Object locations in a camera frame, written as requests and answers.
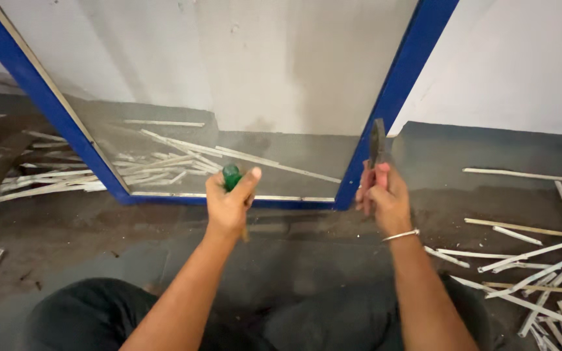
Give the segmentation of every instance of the bracelet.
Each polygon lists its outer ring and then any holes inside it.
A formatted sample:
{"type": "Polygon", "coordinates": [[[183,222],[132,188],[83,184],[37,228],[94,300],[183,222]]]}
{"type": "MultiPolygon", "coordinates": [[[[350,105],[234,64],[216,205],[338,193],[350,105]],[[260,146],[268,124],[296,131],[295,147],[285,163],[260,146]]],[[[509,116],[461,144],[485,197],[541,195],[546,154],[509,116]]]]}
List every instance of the bracelet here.
{"type": "Polygon", "coordinates": [[[392,239],[399,238],[399,237],[403,237],[405,235],[411,235],[411,234],[420,235],[420,230],[416,228],[416,229],[413,229],[410,232],[404,232],[402,234],[394,235],[393,237],[385,238],[385,239],[381,240],[381,242],[392,240],[392,239]]]}

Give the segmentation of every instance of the wrist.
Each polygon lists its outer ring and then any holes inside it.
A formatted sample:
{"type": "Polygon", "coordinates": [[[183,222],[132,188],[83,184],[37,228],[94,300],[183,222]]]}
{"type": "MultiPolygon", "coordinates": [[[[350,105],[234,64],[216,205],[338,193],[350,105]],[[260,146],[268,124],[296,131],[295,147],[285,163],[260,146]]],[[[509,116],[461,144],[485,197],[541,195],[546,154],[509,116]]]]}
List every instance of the wrist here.
{"type": "Polygon", "coordinates": [[[239,237],[238,230],[208,223],[203,241],[205,243],[218,245],[220,247],[230,247],[232,249],[239,237]]]}
{"type": "Polygon", "coordinates": [[[401,222],[394,226],[390,226],[385,230],[386,237],[393,237],[394,235],[399,235],[402,233],[410,232],[413,230],[413,226],[411,225],[411,221],[408,222],[401,222]]]}

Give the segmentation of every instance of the wire mesh screen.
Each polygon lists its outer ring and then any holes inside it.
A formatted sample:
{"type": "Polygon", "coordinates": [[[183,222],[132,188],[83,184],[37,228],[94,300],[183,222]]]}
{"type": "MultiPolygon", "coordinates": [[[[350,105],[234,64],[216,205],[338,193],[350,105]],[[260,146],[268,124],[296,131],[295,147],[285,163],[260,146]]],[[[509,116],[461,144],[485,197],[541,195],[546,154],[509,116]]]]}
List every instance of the wire mesh screen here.
{"type": "Polygon", "coordinates": [[[416,1],[0,0],[133,194],[335,196],[416,1]]]}

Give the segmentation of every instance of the dirty floor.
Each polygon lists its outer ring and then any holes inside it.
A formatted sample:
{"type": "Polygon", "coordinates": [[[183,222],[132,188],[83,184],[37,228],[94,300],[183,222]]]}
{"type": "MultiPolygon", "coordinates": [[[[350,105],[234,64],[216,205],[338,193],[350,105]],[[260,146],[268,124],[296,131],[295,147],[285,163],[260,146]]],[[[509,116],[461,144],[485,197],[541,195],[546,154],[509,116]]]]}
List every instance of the dirty floor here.
{"type": "MultiPolygon", "coordinates": [[[[428,246],[520,254],[535,246],[465,224],[465,217],[562,230],[562,203],[547,180],[465,174],[488,167],[562,176],[562,136],[409,123],[393,154],[408,181],[415,225],[428,246]]],[[[252,240],[225,267],[215,306],[239,317],[279,299],[311,295],[392,274],[387,246],[371,220],[355,211],[252,209],[252,240]]],[[[107,192],[65,192],[0,203],[0,350],[12,350],[24,318],[40,299],[87,277],[166,286],[201,240],[203,207],[122,206],[107,192]]],[[[561,237],[530,234],[544,244],[561,237]]],[[[539,256],[557,262],[562,252],[539,256]]],[[[479,274],[491,260],[463,258],[471,269],[435,266],[477,282],[516,282],[531,270],[479,274]]],[[[527,311],[486,300],[512,337],[527,311]]],[[[531,338],[519,350],[534,350],[531,338]]]]}

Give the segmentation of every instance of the pliers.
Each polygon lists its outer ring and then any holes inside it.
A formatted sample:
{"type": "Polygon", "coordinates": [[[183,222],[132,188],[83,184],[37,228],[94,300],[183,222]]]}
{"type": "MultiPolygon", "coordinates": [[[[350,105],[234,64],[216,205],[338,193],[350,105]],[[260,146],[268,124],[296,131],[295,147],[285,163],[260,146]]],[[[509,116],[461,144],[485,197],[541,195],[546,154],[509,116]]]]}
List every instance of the pliers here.
{"type": "Polygon", "coordinates": [[[363,212],[370,215],[370,198],[367,192],[374,185],[387,189],[387,173],[390,171],[392,156],[386,150],[385,125],[377,118],[370,132],[370,159],[363,161],[360,185],[363,189],[363,212]]]}

